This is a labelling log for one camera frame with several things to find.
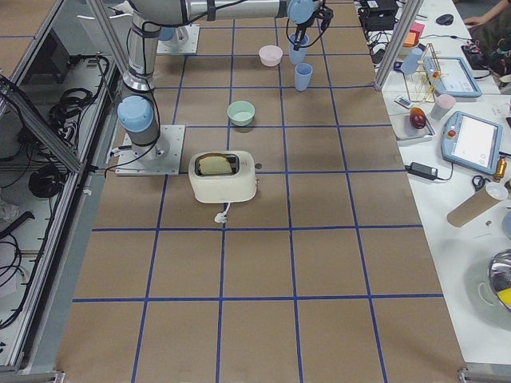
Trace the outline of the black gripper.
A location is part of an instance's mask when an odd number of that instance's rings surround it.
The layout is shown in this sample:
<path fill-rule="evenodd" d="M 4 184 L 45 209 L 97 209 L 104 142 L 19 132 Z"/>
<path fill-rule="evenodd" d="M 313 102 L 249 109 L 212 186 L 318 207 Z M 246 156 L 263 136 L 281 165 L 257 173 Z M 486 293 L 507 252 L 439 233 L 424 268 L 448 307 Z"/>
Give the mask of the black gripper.
<path fill-rule="evenodd" d="M 311 27 L 316 20 L 320 20 L 321 30 L 327 30 L 333 18 L 334 11 L 325 3 L 312 3 L 303 8 L 295 30 L 294 50 L 300 50 L 305 46 L 306 29 Z"/>

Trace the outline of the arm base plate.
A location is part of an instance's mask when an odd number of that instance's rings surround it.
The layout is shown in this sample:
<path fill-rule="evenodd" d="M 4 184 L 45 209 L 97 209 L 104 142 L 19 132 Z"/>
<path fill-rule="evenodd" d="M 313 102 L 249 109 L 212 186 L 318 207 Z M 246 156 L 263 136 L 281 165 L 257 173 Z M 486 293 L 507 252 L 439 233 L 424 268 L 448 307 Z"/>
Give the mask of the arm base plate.
<path fill-rule="evenodd" d="M 162 27 L 157 55 L 189 55 L 196 54 L 200 34 L 199 25 L 181 26 L 178 28 Z"/>
<path fill-rule="evenodd" d="M 160 139 L 149 154 L 141 159 L 143 151 L 135 147 L 121 151 L 118 159 L 121 164 L 115 168 L 117 176 L 176 176 L 180 170 L 180 159 L 184 143 L 185 126 L 164 124 L 160 129 Z"/>

